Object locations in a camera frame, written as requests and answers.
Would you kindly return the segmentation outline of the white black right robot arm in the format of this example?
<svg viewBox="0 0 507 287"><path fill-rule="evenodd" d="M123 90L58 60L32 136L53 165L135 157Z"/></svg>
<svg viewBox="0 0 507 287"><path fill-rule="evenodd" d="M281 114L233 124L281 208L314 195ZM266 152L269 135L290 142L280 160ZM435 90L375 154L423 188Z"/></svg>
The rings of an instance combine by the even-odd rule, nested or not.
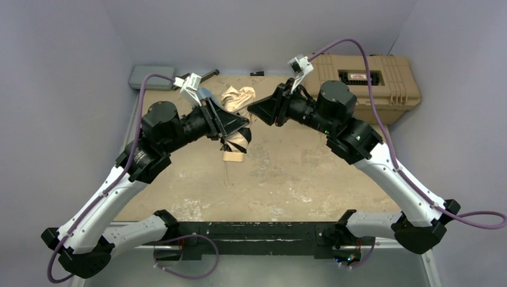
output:
<svg viewBox="0 0 507 287"><path fill-rule="evenodd" d="M394 213L348 210L328 235L337 245L361 237L396 240L406 250L423 254L445 235L451 216L460 210L455 200L431 192L401 163L392 160L382 136L354 117L357 98L341 81L326 81L316 99L292 80L274 93L248 106L248 111L269 126L294 120L323 133L331 152L370 177L398 206Z"/></svg>

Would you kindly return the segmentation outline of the light blue umbrella case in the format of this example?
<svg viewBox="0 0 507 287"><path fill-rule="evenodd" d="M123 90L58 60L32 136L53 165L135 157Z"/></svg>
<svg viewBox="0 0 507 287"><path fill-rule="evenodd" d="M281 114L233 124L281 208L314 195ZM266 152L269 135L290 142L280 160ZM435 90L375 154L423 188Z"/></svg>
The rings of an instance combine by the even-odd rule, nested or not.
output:
<svg viewBox="0 0 507 287"><path fill-rule="evenodd" d="M206 88L198 89L196 91L196 96L201 105L207 105L213 99L213 94Z"/></svg>

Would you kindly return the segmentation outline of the beige umbrella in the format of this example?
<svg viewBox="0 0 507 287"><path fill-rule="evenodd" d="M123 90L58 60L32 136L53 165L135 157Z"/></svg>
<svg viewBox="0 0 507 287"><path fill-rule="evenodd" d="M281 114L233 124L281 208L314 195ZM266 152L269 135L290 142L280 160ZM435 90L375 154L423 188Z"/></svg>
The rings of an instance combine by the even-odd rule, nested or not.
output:
<svg viewBox="0 0 507 287"><path fill-rule="evenodd" d="M228 163L242 163L248 151L248 146L252 142L251 126L256 122L257 117L248 111L247 106L255 101L256 92L253 87L242 87L239 90L230 86L221 95L221 105L236 115L240 115L249 120L249 123L239 129L237 132L227 136L222 140L222 160L224 162L224 185L229 188Z"/></svg>

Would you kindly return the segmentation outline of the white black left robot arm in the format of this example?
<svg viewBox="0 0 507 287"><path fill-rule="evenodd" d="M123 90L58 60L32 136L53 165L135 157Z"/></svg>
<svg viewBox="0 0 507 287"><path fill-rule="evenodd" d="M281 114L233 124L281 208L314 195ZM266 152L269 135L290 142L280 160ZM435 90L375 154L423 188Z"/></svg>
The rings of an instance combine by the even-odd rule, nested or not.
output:
<svg viewBox="0 0 507 287"><path fill-rule="evenodd" d="M158 210L143 221L109 230L125 205L144 190L167 167L171 153L202 137L225 139L245 131L250 119L247 103L199 100L187 115L179 115L169 101L152 104L141 118L136 136L118 156L108 177L85 206L65 225L42 233L70 276L83 279L101 272L108 263L131 248L146 243L183 243L178 220Z"/></svg>

